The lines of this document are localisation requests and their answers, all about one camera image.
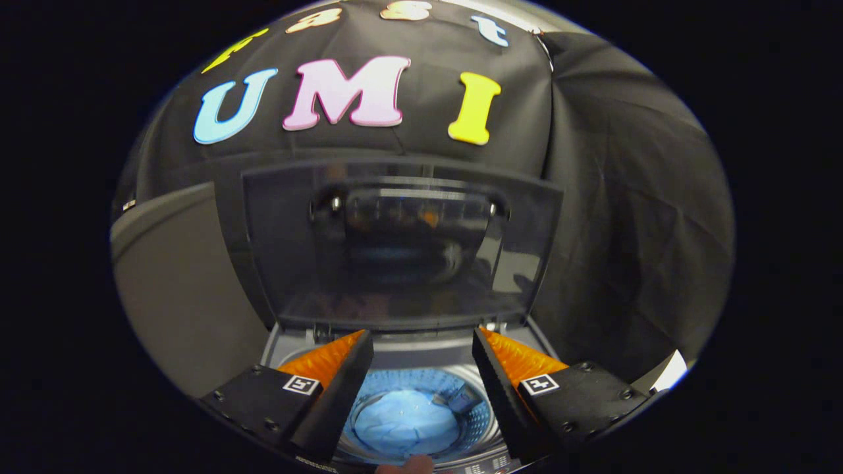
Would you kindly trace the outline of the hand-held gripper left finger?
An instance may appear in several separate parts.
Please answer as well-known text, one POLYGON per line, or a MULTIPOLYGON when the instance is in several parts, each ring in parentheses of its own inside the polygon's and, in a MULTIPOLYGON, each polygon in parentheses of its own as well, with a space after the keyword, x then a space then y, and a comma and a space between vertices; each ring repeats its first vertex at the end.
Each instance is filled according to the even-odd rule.
POLYGON ((253 365, 198 403, 271 453, 331 465, 373 355, 371 331, 354 331, 278 367, 253 365))

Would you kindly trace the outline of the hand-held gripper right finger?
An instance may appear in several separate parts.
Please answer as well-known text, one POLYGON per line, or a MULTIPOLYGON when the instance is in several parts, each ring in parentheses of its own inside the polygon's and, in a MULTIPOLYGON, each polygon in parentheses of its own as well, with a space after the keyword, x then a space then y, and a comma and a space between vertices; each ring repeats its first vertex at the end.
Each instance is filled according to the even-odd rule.
POLYGON ((524 464, 580 453, 653 399, 599 364, 566 364, 485 327, 472 355, 508 452, 524 464))

